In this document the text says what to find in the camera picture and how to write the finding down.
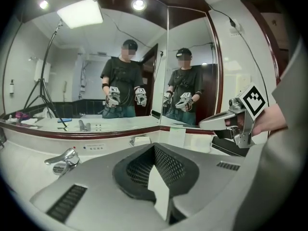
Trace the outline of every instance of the light panel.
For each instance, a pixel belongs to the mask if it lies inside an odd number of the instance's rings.
[[[103,23],[101,9],[96,0],[83,0],[57,11],[69,28]]]

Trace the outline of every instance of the camera stand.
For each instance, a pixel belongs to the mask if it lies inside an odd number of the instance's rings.
[[[56,108],[51,100],[51,97],[48,93],[48,90],[47,90],[47,87],[46,87],[46,82],[45,82],[45,79],[44,79],[44,70],[45,70],[45,65],[46,65],[46,61],[47,61],[47,56],[48,56],[48,52],[49,52],[49,49],[51,47],[51,44],[52,44],[52,41],[54,39],[54,37],[56,36],[57,32],[58,32],[58,29],[62,26],[62,20],[60,20],[55,32],[53,33],[51,39],[50,39],[50,42],[49,42],[49,45],[47,47],[47,50],[46,50],[46,53],[45,53],[45,56],[44,56],[44,61],[43,61],[43,66],[42,66],[42,72],[41,72],[41,75],[40,75],[40,79],[38,80],[38,82],[36,82],[36,84],[34,85],[33,89],[31,90],[30,92],[30,95],[28,96],[28,99],[25,103],[25,106],[23,108],[23,111],[22,111],[22,116],[20,117],[20,120],[19,122],[21,122],[22,118],[23,118],[23,114],[25,113],[25,109],[29,108],[38,98],[41,98],[44,102],[44,104],[46,105],[47,107],[47,110],[48,110],[48,114],[49,116],[51,117],[51,113],[50,113],[50,110],[49,110],[49,106],[51,107],[52,111],[56,114],[56,116],[61,120],[62,124],[64,125],[64,130],[66,131],[66,127],[67,125],[64,123],[64,121],[62,120],[62,118],[58,115],[57,111],[56,111]],[[30,98],[35,90],[35,88],[39,85],[39,95],[28,105],[29,101],[30,101]]]

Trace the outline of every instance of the wooden door frame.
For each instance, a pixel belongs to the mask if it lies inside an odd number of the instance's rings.
[[[213,38],[214,38],[214,44],[216,47],[216,57],[218,59],[217,64],[217,80],[218,80],[218,88],[216,88],[216,98],[217,98],[217,106],[215,114],[220,113],[221,111],[221,105],[222,105],[222,94],[223,94],[223,63],[222,63],[222,53],[221,53],[221,47],[218,39],[218,34],[215,29],[214,22],[209,14],[208,11],[205,11],[206,17],[209,21],[209,24],[211,26],[212,32],[213,32]]]
[[[277,9],[273,0],[241,0],[241,2],[250,11],[265,37],[265,40],[269,46],[270,54],[273,59],[276,85],[278,85],[281,80],[280,76],[282,75],[283,70],[286,68],[286,64],[280,56],[280,49],[277,40],[270,26],[267,24],[266,20],[262,16],[260,10],[264,11],[265,13],[281,12]]]
[[[154,96],[154,84],[155,84],[155,78],[154,75],[156,73],[156,63],[157,63],[157,52],[158,52],[158,44],[155,44],[139,61],[140,65],[143,65],[145,62],[147,62],[148,60],[150,60],[153,56],[155,57],[154,59],[154,65],[153,65],[153,75],[152,75],[152,86],[151,86],[151,100],[149,101],[149,103],[151,102],[151,109],[153,106],[153,96]]]

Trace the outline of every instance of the man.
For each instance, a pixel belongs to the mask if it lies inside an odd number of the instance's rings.
[[[143,85],[140,67],[131,61],[136,55],[137,43],[128,39],[123,43],[121,55],[109,59],[102,71],[102,88],[106,94],[106,105],[103,118],[135,117],[134,92]],[[109,87],[120,91],[120,103],[117,106],[108,104]]]
[[[196,123],[196,106],[195,103],[200,99],[204,90],[203,79],[200,68],[191,67],[192,53],[187,48],[182,48],[177,52],[177,60],[180,69],[175,70],[168,83],[169,88],[167,93],[172,98],[171,108],[166,114],[166,117],[182,121],[189,125]],[[185,92],[190,92],[192,100],[185,106],[186,111],[177,109],[176,103],[180,101],[180,97]]]

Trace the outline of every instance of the cable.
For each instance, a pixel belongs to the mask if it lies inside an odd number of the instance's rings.
[[[188,47],[187,49],[191,49],[192,47],[200,47],[200,46],[204,46],[204,45],[207,45],[207,44],[212,44],[213,42],[209,42],[209,43],[205,43],[205,44],[200,44],[200,45],[193,45],[191,47]]]
[[[126,32],[124,32],[124,31],[122,31],[122,30],[117,26],[116,22],[114,21],[114,19],[113,19],[111,16],[109,16],[108,14],[106,14],[106,13],[104,13],[104,12],[102,12],[102,14],[108,16],[108,17],[112,20],[112,22],[115,24],[115,26],[116,26],[116,28],[117,28],[117,30],[118,30],[119,32],[124,33],[124,34],[126,34],[126,35],[132,37],[134,40],[136,40],[136,41],[138,41],[139,43],[143,44],[145,47],[152,48],[152,47],[147,46],[146,44],[142,43],[140,40],[136,39],[134,36],[130,35],[129,33],[126,33]]]
[[[214,54],[213,54],[213,45],[211,45],[211,51],[212,51],[212,70],[213,70],[213,67],[214,67]]]
[[[230,25],[236,29],[236,31],[238,32],[238,34],[239,34],[239,35],[242,37],[242,39],[244,40],[246,46],[248,47],[248,49],[249,49],[249,51],[250,51],[250,54],[251,54],[252,58],[254,59],[255,64],[257,65],[257,68],[258,68],[258,70],[259,70],[259,73],[261,74],[261,78],[262,78],[263,85],[264,85],[264,89],[265,89],[265,95],[266,95],[266,99],[267,99],[268,107],[269,107],[269,106],[270,106],[270,103],[269,103],[269,96],[268,96],[268,91],[267,91],[267,88],[266,88],[265,80],[264,80],[263,74],[262,74],[262,72],[261,72],[261,69],[260,69],[260,67],[259,67],[259,65],[258,65],[258,63],[257,63],[257,61],[256,61],[256,59],[255,59],[255,56],[253,55],[253,53],[252,53],[252,51],[251,51],[251,49],[250,49],[250,47],[249,47],[247,41],[246,41],[245,38],[242,36],[242,34],[240,33],[240,31],[236,28],[236,24],[235,24],[235,22],[231,19],[230,16],[228,16],[227,14],[225,14],[225,13],[223,13],[223,12],[221,12],[221,11],[215,10],[211,5],[208,5],[208,6],[209,6],[212,10],[214,10],[214,11],[216,11],[216,12],[219,12],[219,13],[225,15],[226,17],[228,17],[229,20],[230,20]]]
[[[159,64],[158,64],[157,71],[156,71],[156,76],[155,76],[155,78],[154,78],[154,83],[155,83],[156,78],[157,78],[157,74],[158,74],[159,66],[160,66],[160,63],[161,63],[161,61],[162,61],[162,57],[163,57],[163,55],[164,55],[164,52],[163,52],[163,51],[160,51],[160,59],[159,59]]]
[[[261,69],[260,69],[260,67],[259,67],[259,65],[258,65],[258,63],[257,63],[257,61],[256,61],[256,59],[255,59],[255,57],[254,57],[254,55],[253,55],[253,53],[252,53],[252,51],[251,51],[249,45],[247,44],[246,40],[244,39],[244,37],[242,36],[242,34],[239,32],[239,30],[237,30],[236,27],[235,27],[235,29],[236,29],[236,31],[239,33],[239,35],[242,37],[242,39],[244,40],[245,44],[247,45],[247,47],[248,47],[248,49],[249,49],[249,51],[250,51],[250,54],[251,54],[252,58],[254,59],[256,65],[257,65],[257,68],[258,68],[258,70],[259,70],[259,72],[260,72],[260,74],[261,74],[261,78],[262,78],[263,85],[264,85],[264,88],[265,88],[265,95],[266,95],[266,99],[267,99],[267,102],[268,102],[268,106],[270,106],[268,91],[267,91],[267,88],[266,88],[266,85],[265,85],[265,80],[264,80],[263,74],[262,74],[262,72],[261,72]]]

